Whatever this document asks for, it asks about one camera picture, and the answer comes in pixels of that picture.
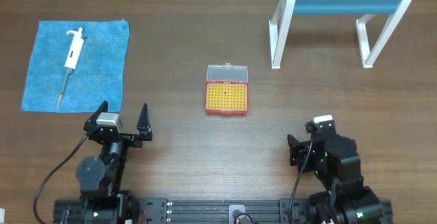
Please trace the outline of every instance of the black cable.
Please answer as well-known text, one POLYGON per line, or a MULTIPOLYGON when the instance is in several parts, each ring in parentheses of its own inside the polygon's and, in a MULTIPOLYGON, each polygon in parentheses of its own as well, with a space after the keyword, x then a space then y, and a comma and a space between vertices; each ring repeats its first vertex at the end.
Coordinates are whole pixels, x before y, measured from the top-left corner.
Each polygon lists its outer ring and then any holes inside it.
POLYGON ((48 175, 47 177, 44 179, 44 181, 41 183, 40 188, 38 189, 38 191, 36 192, 35 195, 35 199, 33 200, 33 214, 35 215, 35 218, 41 223, 41 224, 46 224, 38 215, 38 211, 36 210, 36 203, 38 202, 38 198, 40 197, 40 193, 42 188, 44 187, 44 185, 47 183, 48 179, 50 179, 50 177, 60 168, 62 167, 62 165, 64 165, 68 160, 70 160, 70 158, 74 155, 74 153, 77 152, 77 150, 80 148, 80 146, 83 144, 83 142, 86 140, 86 138, 88 138, 88 135, 84 135, 83 138, 81 139, 81 142, 79 142, 79 144, 76 146, 76 148, 70 153, 70 155, 67 156, 67 158, 65 158, 62 163, 60 163, 58 166, 56 166, 56 168, 54 168, 48 175))
POLYGON ((298 178, 296 179, 296 183, 294 183, 294 187, 293 187, 293 191, 292 191, 292 196, 290 197, 290 204, 288 206, 288 223, 289 224, 292 224, 292 205, 293 205, 293 199, 294 199, 294 196, 296 194, 296 191, 298 190, 298 185, 299 185, 300 177, 302 176, 303 171, 305 170, 305 167, 307 166, 308 158, 309 158, 309 155, 311 153, 311 149, 312 148, 313 148, 313 131, 311 131, 311 142, 309 143, 307 157, 305 158, 305 161, 303 162, 302 168, 300 169, 298 178))

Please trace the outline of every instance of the blue bar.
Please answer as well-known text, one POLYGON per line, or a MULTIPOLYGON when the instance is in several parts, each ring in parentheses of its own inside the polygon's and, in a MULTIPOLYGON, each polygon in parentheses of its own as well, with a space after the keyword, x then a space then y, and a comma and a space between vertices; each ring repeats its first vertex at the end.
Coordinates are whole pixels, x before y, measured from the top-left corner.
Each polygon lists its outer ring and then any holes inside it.
POLYGON ((402 0, 296 0, 294 15, 393 14, 402 0))

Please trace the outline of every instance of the wooden table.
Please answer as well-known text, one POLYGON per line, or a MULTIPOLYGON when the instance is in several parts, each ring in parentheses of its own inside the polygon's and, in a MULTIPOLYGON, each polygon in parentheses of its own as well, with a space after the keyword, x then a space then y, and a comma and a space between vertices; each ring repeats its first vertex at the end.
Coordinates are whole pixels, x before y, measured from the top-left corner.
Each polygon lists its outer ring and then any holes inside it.
MULTIPOLYGON (((149 104, 153 141, 128 153, 123 189, 169 199, 279 199, 297 176, 287 133, 332 114, 356 139, 365 184, 393 202, 396 223, 435 223, 437 209, 437 0, 413 0, 373 69, 357 46, 358 16, 296 16, 280 70, 270 69, 268 20, 278 0, 0 0, 0 207, 7 222, 34 223, 47 173, 83 135, 85 114, 20 111, 39 20, 128 20, 121 116, 135 132, 149 104), (246 117, 206 116, 208 64, 249 67, 246 117)), ((385 18, 367 26, 372 44, 385 18)), ((38 210, 77 198, 87 141, 45 186, 38 210)), ((322 191, 313 174, 297 197, 322 191)))

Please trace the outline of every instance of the pipette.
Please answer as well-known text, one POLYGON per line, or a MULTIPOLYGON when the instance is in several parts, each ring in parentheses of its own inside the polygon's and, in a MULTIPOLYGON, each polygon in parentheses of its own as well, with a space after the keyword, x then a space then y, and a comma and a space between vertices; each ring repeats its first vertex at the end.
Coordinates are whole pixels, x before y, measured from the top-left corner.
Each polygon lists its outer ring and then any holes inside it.
POLYGON ((79 27, 78 31, 69 30, 67 32, 67 36, 73 35, 73 41, 71 43, 70 50, 68 51, 67 61, 65 64, 66 75, 64 77, 64 84, 62 85, 61 95, 59 96, 59 101, 57 103, 57 109, 59 109, 62 97, 64 96, 68 77, 73 73, 73 70, 76 69, 77 62, 79 60, 79 55, 81 54, 82 51, 82 46, 85 41, 85 36, 82 35, 82 31, 83 31, 83 27, 79 27))

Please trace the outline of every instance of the blue and white rack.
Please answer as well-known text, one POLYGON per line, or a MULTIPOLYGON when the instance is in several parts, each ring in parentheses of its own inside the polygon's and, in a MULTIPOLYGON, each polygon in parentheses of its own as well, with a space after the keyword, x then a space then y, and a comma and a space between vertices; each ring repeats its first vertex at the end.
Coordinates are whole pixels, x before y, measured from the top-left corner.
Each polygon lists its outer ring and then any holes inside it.
POLYGON ((401 20, 411 0, 280 0, 269 21, 272 69, 281 67, 285 40, 293 15, 364 14, 356 21, 363 68, 372 68, 376 58, 401 20), (377 14, 388 14, 372 50, 367 39, 366 22, 377 14))

